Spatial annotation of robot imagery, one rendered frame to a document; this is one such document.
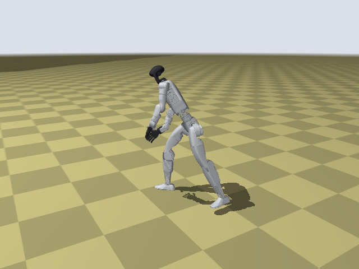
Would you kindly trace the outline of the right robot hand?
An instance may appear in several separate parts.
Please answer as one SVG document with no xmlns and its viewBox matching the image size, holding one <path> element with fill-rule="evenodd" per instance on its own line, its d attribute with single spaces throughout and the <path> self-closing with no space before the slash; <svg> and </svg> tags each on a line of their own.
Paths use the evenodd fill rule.
<svg viewBox="0 0 359 269">
<path fill-rule="evenodd" d="M 163 132 L 161 133 L 161 131 L 159 130 L 160 128 L 162 128 L 162 126 L 159 127 L 157 130 L 153 130 L 153 131 L 151 132 L 151 134 L 153 135 L 153 136 L 152 136 L 153 139 L 150 138 L 151 136 L 149 137 L 150 140 L 152 139 L 152 140 L 151 140 L 151 143 L 158 137 L 159 134 L 162 134 L 162 133 L 163 133 Z M 149 135 L 150 135 L 150 134 L 149 134 Z M 150 140 L 149 140 L 149 142 L 150 142 Z"/>
</svg>

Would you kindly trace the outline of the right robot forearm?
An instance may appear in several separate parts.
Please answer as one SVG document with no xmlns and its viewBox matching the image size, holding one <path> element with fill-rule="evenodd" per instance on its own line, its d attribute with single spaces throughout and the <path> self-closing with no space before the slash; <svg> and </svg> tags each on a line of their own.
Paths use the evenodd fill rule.
<svg viewBox="0 0 359 269">
<path fill-rule="evenodd" d="M 165 122 L 164 122 L 165 124 L 163 124 L 162 128 L 159 129 L 161 131 L 161 133 L 169 129 L 169 125 L 171 125 L 171 121 L 173 120 L 172 118 L 173 118 L 173 116 L 165 117 Z"/>
</svg>

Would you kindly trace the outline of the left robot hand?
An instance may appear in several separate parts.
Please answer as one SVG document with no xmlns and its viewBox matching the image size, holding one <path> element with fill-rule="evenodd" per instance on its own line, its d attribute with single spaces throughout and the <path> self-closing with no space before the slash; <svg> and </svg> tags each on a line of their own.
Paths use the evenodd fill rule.
<svg viewBox="0 0 359 269">
<path fill-rule="evenodd" d="M 146 135 L 145 135 L 145 138 L 147 139 L 147 140 L 149 140 L 151 137 L 150 137 L 150 135 L 151 136 L 153 136 L 150 132 L 152 132 L 152 128 L 151 127 L 149 127 L 148 129 L 147 129 L 147 131 L 146 131 Z M 149 135 L 150 134 L 150 135 Z M 150 138 L 149 138 L 150 137 Z"/>
</svg>

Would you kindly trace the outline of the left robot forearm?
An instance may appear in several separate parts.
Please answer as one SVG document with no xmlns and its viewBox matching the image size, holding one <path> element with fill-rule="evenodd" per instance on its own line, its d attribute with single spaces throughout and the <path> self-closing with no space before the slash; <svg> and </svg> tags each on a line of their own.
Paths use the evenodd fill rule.
<svg viewBox="0 0 359 269">
<path fill-rule="evenodd" d="M 161 106 L 159 104 L 156 105 L 154 113 L 153 113 L 153 117 L 151 118 L 149 125 L 148 125 L 148 128 L 149 127 L 152 128 L 152 131 L 155 129 L 156 124 L 157 124 L 159 118 L 161 117 L 160 110 L 161 110 Z"/>
</svg>

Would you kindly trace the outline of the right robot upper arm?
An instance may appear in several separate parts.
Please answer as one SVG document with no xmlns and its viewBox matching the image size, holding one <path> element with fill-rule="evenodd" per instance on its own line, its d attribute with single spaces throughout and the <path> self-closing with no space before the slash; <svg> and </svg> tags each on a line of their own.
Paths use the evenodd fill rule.
<svg viewBox="0 0 359 269">
<path fill-rule="evenodd" d="M 175 112 L 171 109 L 171 107 L 167 110 L 167 116 L 171 117 L 175 114 Z"/>
</svg>

